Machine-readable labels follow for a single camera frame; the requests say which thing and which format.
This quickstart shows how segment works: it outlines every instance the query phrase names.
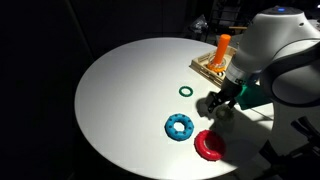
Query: blue ring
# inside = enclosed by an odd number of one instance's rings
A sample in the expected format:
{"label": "blue ring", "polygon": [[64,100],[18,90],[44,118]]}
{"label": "blue ring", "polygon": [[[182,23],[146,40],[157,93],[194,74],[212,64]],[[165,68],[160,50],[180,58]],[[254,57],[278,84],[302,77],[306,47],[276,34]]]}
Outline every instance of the blue ring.
{"label": "blue ring", "polygon": [[[177,131],[174,128],[174,124],[176,122],[180,122],[184,125],[184,130],[183,131]],[[167,135],[176,141],[184,141],[188,138],[190,138],[194,126],[193,123],[191,121],[191,119],[183,114],[174,114],[172,116],[169,117],[169,119],[167,120],[164,129],[166,130]]]}

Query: dark background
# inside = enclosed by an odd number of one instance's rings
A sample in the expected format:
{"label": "dark background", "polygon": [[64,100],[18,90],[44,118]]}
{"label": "dark background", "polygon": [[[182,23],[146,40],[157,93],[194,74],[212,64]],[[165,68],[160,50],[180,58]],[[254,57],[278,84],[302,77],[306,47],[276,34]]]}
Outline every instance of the dark background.
{"label": "dark background", "polygon": [[[75,176],[78,178],[98,179],[123,173],[101,158],[77,127],[73,101],[82,74],[104,53],[125,43],[153,37],[192,37],[187,27],[201,14],[208,18],[215,3],[2,2],[0,179],[60,180],[77,173],[82,173]],[[239,5],[238,1],[227,3]],[[248,14],[292,5],[313,18],[316,1],[243,0],[240,4]],[[104,166],[109,167],[108,175]]]}

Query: wooden base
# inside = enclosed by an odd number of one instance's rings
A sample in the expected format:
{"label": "wooden base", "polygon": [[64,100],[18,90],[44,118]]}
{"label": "wooden base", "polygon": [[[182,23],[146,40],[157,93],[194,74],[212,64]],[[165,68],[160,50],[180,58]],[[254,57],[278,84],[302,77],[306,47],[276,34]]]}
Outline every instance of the wooden base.
{"label": "wooden base", "polygon": [[[237,50],[233,47],[230,47],[230,46],[227,47],[227,50],[223,56],[224,61],[226,61],[226,67],[228,67],[236,51]],[[215,51],[211,51],[207,54],[197,57],[191,61],[191,65],[189,67],[191,67],[201,76],[203,76],[204,78],[206,78],[207,80],[209,80],[214,85],[220,88],[226,74],[225,71],[221,73],[216,73],[207,68],[207,64],[214,58],[214,56],[215,56]]]}

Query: orange peg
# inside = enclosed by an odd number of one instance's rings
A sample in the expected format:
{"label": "orange peg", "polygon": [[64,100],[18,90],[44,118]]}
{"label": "orange peg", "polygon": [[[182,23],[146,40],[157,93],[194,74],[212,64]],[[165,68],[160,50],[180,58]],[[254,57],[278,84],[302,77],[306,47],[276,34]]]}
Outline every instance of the orange peg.
{"label": "orange peg", "polygon": [[214,71],[223,71],[225,67],[221,67],[223,61],[224,53],[227,50],[228,44],[230,42],[231,36],[228,34],[222,34],[220,36],[218,48],[216,54],[211,62],[208,64],[208,68]]}

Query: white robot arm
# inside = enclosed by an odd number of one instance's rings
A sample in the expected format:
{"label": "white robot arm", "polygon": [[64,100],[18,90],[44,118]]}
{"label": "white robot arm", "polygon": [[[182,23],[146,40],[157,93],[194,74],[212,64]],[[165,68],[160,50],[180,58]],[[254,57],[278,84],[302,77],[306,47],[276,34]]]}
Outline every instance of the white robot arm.
{"label": "white robot arm", "polygon": [[273,100],[296,107],[320,105],[320,32],[304,13],[274,7],[253,19],[226,71],[209,112],[232,100],[243,84],[260,81]]}

